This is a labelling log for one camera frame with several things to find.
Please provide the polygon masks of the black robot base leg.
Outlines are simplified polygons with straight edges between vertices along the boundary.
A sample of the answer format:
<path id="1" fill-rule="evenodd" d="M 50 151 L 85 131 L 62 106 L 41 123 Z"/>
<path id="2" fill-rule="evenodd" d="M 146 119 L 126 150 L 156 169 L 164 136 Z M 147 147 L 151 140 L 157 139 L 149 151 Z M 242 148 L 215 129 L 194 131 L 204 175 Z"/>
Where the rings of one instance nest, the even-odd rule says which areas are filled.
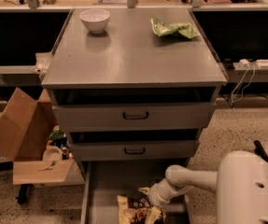
<path id="1" fill-rule="evenodd" d="M 268 163 L 268 155 L 259 140 L 254 141 L 255 153 Z"/>

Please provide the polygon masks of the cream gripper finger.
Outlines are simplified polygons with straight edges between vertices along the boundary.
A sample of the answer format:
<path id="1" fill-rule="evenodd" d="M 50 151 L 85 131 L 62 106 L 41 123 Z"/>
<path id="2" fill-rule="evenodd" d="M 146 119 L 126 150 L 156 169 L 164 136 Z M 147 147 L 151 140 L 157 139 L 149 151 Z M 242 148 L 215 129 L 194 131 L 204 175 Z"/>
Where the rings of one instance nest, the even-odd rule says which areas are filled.
<path id="1" fill-rule="evenodd" d="M 162 210 L 159 207 L 150 207 L 147 211 L 145 224 L 161 224 Z"/>

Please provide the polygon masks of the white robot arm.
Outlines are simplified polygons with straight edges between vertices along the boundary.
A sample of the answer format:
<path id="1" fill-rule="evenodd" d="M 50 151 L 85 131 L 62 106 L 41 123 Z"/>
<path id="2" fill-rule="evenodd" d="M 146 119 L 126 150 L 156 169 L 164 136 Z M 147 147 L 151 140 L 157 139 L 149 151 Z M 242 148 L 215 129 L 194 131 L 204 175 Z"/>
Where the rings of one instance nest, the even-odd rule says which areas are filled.
<path id="1" fill-rule="evenodd" d="M 216 172 L 171 165 L 162 181 L 140 191 L 159 209 L 194 187 L 216 194 L 217 224 L 268 224 L 268 163 L 259 156 L 231 152 Z"/>

